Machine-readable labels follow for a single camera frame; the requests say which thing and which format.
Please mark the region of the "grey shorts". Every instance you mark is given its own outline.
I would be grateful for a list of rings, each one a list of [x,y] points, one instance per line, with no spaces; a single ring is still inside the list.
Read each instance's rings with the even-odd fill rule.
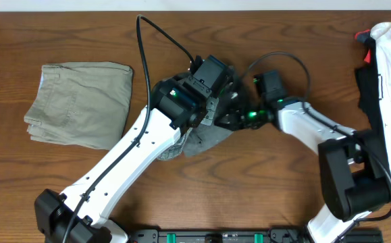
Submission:
[[[169,161],[181,153],[187,157],[195,156],[211,149],[232,134],[232,131],[214,124],[201,124],[209,97],[217,98],[190,72],[156,83],[151,95],[151,106],[171,119],[172,128],[180,130],[180,138],[157,157],[160,161]],[[214,119],[219,113],[219,106],[225,105],[225,99],[218,99]]]

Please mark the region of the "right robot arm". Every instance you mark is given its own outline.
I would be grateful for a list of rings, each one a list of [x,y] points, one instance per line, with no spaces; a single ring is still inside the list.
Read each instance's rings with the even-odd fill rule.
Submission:
[[[391,204],[391,175],[381,142],[372,130],[342,126],[304,99],[288,96],[277,71],[257,74],[253,82],[258,104],[241,80],[223,87],[215,125],[237,131],[272,124],[310,148],[319,159],[324,205],[300,241],[350,242],[357,237],[354,227]]]

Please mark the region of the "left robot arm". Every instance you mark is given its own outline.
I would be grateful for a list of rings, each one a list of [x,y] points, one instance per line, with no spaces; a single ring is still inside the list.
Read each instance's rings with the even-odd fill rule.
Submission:
[[[233,81],[234,68],[210,55],[184,74],[160,81],[147,106],[111,150],[58,193],[44,190],[34,202],[46,242],[128,242],[110,215],[121,197],[160,154],[208,115],[207,106]]]

